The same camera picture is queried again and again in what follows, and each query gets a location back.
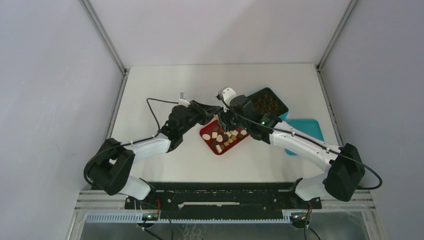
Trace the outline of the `red chocolate tray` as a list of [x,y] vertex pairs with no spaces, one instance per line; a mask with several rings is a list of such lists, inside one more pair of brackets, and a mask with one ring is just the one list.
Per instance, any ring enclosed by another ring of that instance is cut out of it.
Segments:
[[223,155],[250,135],[245,129],[225,131],[217,120],[200,129],[199,135],[203,142],[215,155]]

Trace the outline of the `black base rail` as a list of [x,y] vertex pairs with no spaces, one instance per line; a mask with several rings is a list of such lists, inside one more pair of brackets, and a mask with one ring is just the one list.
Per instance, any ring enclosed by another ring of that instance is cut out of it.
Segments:
[[320,210],[320,198],[298,197],[293,182],[151,182],[144,200],[127,197],[126,210],[161,210],[172,220],[281,220],[283,211]]

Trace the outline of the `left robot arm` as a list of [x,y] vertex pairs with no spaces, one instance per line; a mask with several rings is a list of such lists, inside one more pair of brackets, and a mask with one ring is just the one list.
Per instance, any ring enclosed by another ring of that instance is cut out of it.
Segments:
[[157,196],[146,181],[130,174],[133,164],[175,150],[183,142],[185,133],[196,125],[208,124],[222,109],[221,106],[195,100],[186,105],[177,104],[165,124],[152,136],[128,143],[112,137],[106,139],[85,165],[83,177],[88,184],[110,196],[130,196],[143,208],[149,209],[155,205]]

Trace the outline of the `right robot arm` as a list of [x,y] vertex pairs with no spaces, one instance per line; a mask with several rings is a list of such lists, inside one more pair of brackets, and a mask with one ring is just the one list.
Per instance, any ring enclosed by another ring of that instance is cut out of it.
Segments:
[[322,173],[300,178],[289,194],[289,203],[302,208],[309,200],[330,195],[349,202],[366,171],[358,149],[346,143],[338,146],[312,137],[272,113],[261,114],[245,95],[217,95],[223,109],[218,123],[226,131],[245,130],[253,139],[289,150],[308,160]]

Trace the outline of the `teal chocolate box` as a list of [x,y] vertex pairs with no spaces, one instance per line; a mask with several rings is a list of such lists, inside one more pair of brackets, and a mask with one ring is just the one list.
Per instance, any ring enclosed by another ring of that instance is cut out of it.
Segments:
[[289,108],[286,104],[269,88],[265,87],[247,97],[261,114],[271,113],[285,120]]

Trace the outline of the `teal box lid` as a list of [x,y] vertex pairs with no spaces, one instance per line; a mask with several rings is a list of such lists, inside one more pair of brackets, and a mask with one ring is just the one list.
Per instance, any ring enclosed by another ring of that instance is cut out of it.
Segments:
[[324,141],[324,136],[319,122],[316,119],[286,119],[290,126],[315,138]]

